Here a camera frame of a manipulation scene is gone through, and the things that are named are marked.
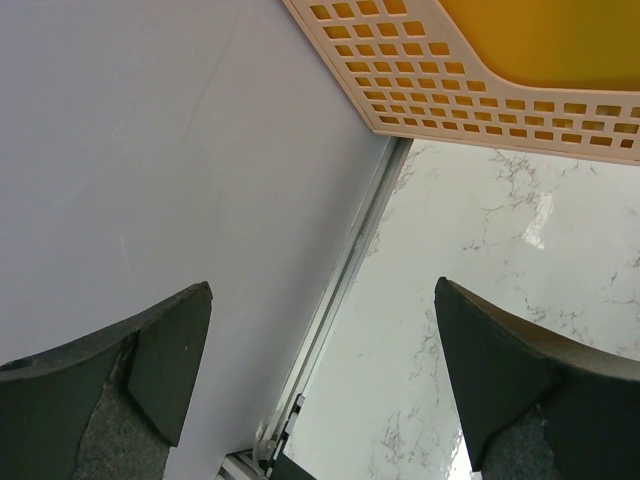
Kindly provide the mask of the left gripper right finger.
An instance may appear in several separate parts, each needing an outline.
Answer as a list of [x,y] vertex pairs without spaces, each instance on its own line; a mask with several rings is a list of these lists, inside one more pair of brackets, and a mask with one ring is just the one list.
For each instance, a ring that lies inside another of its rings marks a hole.
[[529,322],[445,277],[434,302],[473,471],[638,478],[638,361]]

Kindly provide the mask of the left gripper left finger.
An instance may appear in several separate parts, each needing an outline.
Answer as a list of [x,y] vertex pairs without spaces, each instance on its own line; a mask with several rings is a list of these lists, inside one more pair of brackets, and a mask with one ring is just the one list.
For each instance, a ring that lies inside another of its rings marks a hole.
[[161,479],[179,444],[213,295],[193,284],[1,367],[4,479]]

